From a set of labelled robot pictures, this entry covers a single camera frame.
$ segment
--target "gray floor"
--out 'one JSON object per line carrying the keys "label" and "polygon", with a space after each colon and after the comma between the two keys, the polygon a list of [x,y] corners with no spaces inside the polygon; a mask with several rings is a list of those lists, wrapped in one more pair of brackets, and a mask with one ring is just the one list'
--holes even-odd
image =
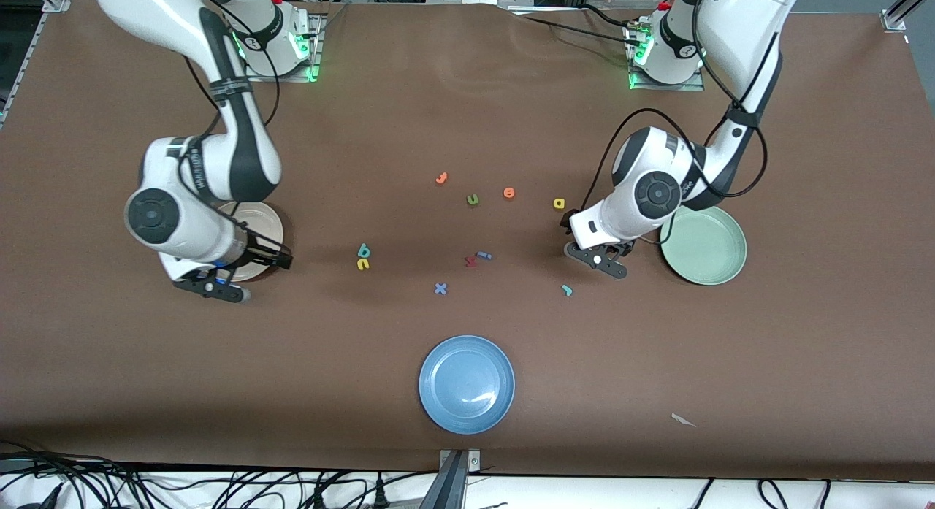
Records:
{"label": "gray floor", "polygon": [[[798,0],[795,10],[801,12],[875,12],[886,9],[895,0]],[[922,86],[928,94],[928,105],[935,113],[935,0],[921,4],[906,20],[909,49],[915,57]]]}

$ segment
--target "white floor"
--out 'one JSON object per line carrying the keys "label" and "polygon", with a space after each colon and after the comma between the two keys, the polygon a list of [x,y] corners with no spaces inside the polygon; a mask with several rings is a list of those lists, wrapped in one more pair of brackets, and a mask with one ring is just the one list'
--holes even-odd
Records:
{"label": "white floor", "polygon": [[[271,473],[263,480],[271,481],[284,473]],[[397,476],[388,473],[384,479]],[[182,486],[196,480],[217,478],[224,483],[209,483],[178,492],[153,488],[169,506],[180,509],[208,509],[227,487],[230,475],[224,473],[160,473],[146,475],[158,479],[166,486]],[[0,476],[0,486],[14,475]],[[302,478],[314,481],[317,473],[303,473]],[[434,475],[416,476],[386,488],[390,502],[420,499],[428,490]],[[345,479],[361,478],[373,486],[375,473],[355,473]],[[0,509],[15,509],[26,503],[38,503],[49,494],[60,480],[26,477],[0,492]],[[468,481],[465,509],[484,509],[501,505],[505,509],[548,509],[548,508],[627,508],[627,509],[689,509],[695,504],[705,480],[692,479],[637,479],[637,478],[559,478],[559,477],[504,477],[478,476]],[[821,481],[779,481],[789,509],[818,509],[825,484]],[[74,490],[69,483],[63,490],[58,509],[79,509]],[[244,488],[225,507],[241,507],[260,486]],[[325,505],[329,509],[341,509],[345,503],[360,495],[361,483],[330,486],[324,493]],[[299,486],[277,486],[285,499],[285,507],[298,507],[300,500],[310,496],[311,488],[304,491]],[[767,489],[772,503],[782,509],[779,500]],[[85,492],[87,509],[97,509],[100,502]],[[137,507],[126,489],[120,493],[124,507]],[[931,483],[884,483],[884,482],[834,482],[828,497],[827,509],[925,509],[935,500],[935,485]],[[365,502],[373,502],[370,495]],[[281,509],[283,500],[270,496],[257,500],[250,507],[258,509]],[[757,494],[755,480],[715,481],[705,496],[704,509],[764,508],[768,506]]]}

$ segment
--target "white plate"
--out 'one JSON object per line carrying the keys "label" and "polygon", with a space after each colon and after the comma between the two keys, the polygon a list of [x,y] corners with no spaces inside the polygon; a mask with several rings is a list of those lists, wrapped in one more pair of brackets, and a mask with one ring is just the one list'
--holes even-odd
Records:
{"label": "white plate", "polygon": [[[228,202],[224,206],[219,207],[219,210],[224,213],[229,213],[233,209],[236,202]],[[269,237],[275,242],[283,242],[283,221],[280,220],[280,216],[276,212],[264,203],[261,202],[241,202],[240,206],[237,207],[237,212],[234,213],[234,219],[239,220],[240,222],[247,223],[247,227],[254,232],[263,234],[264,236]],[[270,248],[279,249],[276,244],[268,242],[268,240],[257,239],[257,242],[263,244],[263,246],[270,246]],[[250,280],[263,273],[268,266],[258,265],[257,263],[250,263],[246,266],[238,267],[237,273],[234,273],[234,283],[239,283],[241,280]]]}

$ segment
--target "brown table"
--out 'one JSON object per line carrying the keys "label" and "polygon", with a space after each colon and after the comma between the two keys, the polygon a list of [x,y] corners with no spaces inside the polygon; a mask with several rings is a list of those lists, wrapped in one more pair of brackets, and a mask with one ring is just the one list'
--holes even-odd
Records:
{"label": "brown table", "polygon": [[[210,106],[181,57],[75,0],[0,131],[0,430],[147,462],[411,470],[478,447],[498,472],[932,479],[935,126],[909,48],[874,16],[794,15],[782,49],[771,166],[722,206],[744,271],[692,286],[640,244],[617,282],[562,256],[552,199],[581,200],[637,107],[703,139],[725,97],[628,90],[613,42],[494,7],[352,6],[270,126],[294,267],[234,306],[174,289],[121,217],[149,142]],[[494,260],[465,269],[477,250]],[[464,333],[517,376],[473,437],[416,390]]]}

